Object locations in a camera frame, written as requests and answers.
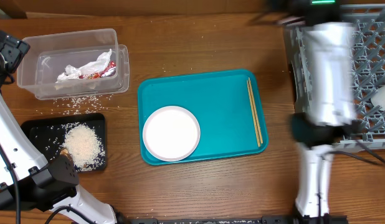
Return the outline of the white tissue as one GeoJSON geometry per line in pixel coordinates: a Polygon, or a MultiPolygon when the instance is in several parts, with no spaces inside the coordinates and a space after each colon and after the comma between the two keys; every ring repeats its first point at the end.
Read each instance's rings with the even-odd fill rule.
{"type": "Polygon", "coordinates": [[[111,59],[112,49],[108,52],[104,52],[98,56],[96,61],[89,62],[86,65],[83,65],[79,68],[76,68],[71,65],[65,67],[65,72],[61,73],[57,77],[57,83],[65,82],[68,80],[88,80],[88,79],[79,79],[80,75],[89,75],[95,72],[101,72],[108,66],[111,59]]]}

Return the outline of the red snack wrapper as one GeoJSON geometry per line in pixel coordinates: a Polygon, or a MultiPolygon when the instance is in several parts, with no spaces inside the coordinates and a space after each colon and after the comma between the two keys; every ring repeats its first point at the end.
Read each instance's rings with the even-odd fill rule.
{"type": "Polygon", "coordinates": [[[114,61],[110,61],[106,69],[101,72],[95,72],[89,75],[80,75],[79,79],[96,79],[96,78],[105,78],[113,76],[116,72],[116,63],[114,61]]]}

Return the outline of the large white plate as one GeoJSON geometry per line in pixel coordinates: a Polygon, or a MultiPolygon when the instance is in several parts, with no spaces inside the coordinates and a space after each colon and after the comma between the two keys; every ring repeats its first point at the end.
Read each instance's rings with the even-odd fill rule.
{"type": "Polygon", "coordinates": [[[155,158],[165,162],[181,161],[198,147],[201,129],[197,118],[180,106],[164,106],[145,121],[143,144],[155,158]]]}

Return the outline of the white cup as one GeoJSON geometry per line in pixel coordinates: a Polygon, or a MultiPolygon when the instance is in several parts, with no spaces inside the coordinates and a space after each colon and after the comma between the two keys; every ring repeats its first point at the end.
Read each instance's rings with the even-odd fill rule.
{"type": "Polygon", "coordinates": [[[381,111],[385,111],[385,86],[379,88],[371,98],[374,107],[378,106],[381,111]]]}

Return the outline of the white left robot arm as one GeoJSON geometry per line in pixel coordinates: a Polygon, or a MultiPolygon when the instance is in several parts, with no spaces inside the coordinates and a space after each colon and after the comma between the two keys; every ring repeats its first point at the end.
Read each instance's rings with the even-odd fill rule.
{"type": "Polygon", "coordinates": [[[97,200],[80,184],[70,159],[60,155],[48,162],[10,112],[1,87],[14,83],[13,73],[30,49],[29,44],[0,30],[0,210],[50,211],[74,223],[128,223],[123,214],[97,200]]]}

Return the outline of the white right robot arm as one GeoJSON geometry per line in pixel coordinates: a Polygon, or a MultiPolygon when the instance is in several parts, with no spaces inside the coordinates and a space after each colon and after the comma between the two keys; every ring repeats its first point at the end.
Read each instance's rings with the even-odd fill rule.
{"type": "Polygon", "coordinates": [[[360,147],[374,161],[333,144],[339,138],[359,132],[355,120],[349,56],[354,26],[344,21],[344,1],[269,1],[271,11],[284,13],[278,23],[287,26],[303,22],[305,47],[312,79],[312,106],[290,118],[292,136],[301,154],[297,214],[282,223],[347,223],[346,217],[332,217],[328,211],[328,184],[335,155],[345,155],[374,166],[385,167],[385,159],[364,144],[360,147]]]}

